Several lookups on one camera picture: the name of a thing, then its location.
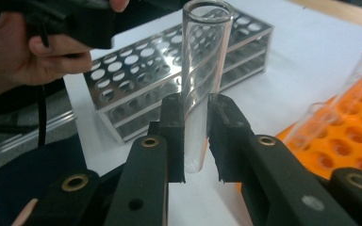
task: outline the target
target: screw hole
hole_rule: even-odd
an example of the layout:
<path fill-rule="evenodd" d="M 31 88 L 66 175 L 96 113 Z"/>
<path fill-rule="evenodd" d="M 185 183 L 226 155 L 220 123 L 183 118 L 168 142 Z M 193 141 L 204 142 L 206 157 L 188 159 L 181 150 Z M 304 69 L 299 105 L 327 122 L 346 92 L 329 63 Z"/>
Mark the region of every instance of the screw hole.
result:
<path fill-rule="evenodd" d="M 133 211 L 140 210 L 143 207 L 143 201 L 140 199 L 134 199 L 128 203 L 128 208 Z"/>
<path fill-rule="evenodd" d="M 346 175 L 346 179 L 351 185 L 357 186 L 358 188 L 362 189 L 362 175 L 357 173 L 349 173 L 348 175 Z"/>
<path fill-rule="evenodd" d="M 274 146 L 276 141 L 271 137 L 259 137 L 258 142 L 266 146 Z"/>
<path fill-rule="evenodd" d="M 75 174 L 67 177 L 61 184 L 61 189 L 68 192 L 79 190 L 87 185 L 88 175 L 86 174 Z"/>
<path fill-rule="evenodd" d="M 152 148 L 157 146 L 158 140 L 156 138 L 148 137 L 142 141 L 142 146 L 146 148 Z"/>

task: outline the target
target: metal test tube rack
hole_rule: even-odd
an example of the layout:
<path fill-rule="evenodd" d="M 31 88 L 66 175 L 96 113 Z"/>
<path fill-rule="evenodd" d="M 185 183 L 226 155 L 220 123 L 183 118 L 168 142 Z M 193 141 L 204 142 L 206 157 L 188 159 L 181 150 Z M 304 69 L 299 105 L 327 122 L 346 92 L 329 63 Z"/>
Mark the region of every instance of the metal test tube rack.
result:
<path fill-rule="evenodd" d="M 197 47 L 210 42 L 205 31 L 195 36 Z M 237 11 L 221 90 L 265 70 L 271 37 L 271 25 Z M 161 100 L 181 90 L 181 45 L 180 24 L 96 59 L 84 73 L 95 109 L 119 143 L 145 132 L 159 119 Z"/>

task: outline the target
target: clear glass tube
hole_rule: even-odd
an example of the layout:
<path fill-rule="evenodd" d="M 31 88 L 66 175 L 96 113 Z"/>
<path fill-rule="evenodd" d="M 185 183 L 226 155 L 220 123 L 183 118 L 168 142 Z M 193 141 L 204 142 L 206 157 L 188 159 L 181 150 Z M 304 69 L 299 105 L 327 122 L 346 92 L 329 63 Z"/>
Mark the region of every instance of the clear glass tube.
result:
<path fill-rule="evenodd" d="M 223 1 L 190 1 L 183 8 L 185 172 L 198 172 L 203 166 L 210 128 L 208 94 L 219 93 L 233 18 L 233 8 Z"/>
<path fill-rule="evenodd" d="M 340 126 L 345 117 L 356 115 L 359 103 L 362 103 L 362 56 L 339 95 L 330 103 L 311 105 L 283 142 L 295 153 L 304 152 L 315 138 L 322 137 L 326 127 L 331 124 Z"/>

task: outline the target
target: hand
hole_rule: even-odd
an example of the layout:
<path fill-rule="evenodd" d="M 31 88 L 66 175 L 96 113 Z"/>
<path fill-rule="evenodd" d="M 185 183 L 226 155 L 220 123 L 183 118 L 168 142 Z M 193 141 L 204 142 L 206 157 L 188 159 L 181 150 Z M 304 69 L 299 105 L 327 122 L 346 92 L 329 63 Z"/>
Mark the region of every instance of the hand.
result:
<path fill-rule="evenodd" d="M 115 11 L 123 11 L 128 0 L 110 0 Z M 28 39 L 23 15 L 0 16 L 0 94 L 20 85 L 41 85 L 67 73 L 91 69 L 90 47 L 65 35 L 48 37 L 50 47 L 40 37 Z"/>
<path fill-rule="evenodd" d="M 37 199 L 32 199 L 20 212 L 19 216 L 14 220 L 11 226 L 21 226 L 24 225 L 27 221 L 28 217 L 30 217 L 32 210 L 34 209 L 35 205 L 37 204 Z"/>

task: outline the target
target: table surface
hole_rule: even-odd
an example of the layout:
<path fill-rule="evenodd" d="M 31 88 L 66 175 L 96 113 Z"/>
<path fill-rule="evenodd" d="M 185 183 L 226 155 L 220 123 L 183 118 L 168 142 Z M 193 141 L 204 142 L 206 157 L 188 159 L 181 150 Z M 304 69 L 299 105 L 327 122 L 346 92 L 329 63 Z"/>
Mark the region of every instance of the table surface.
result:
<path fill-rule="evenodd" d="M 362 54 L 361 23 L 284 0 L 228 2 L 274 26 L 267 70 L 223 92 L 234 99 L 257 134 L 275 136 L 300 119 L 310 104 L 338 94 Z M 180 23 L 178 11 L 117 35 L 112 50 L 94 50 L 92 57 Z M 66 75 L 64 80 L 87 165 L 103 175 L 126 160 L 132 141 L 121 146 L 109 134 L 95 112 L 83 74 Z M 170 184 L 169 225 L 252 225 L 235 185 L 218 181 L 210 152 L 204 168 L 186 174 L 186 179 L 186 184 Z"/>
<path fill-rule="evenodd" d="M 291 0 L 342 20 L 362 25 L 362 8 L 335 0 Z"/>

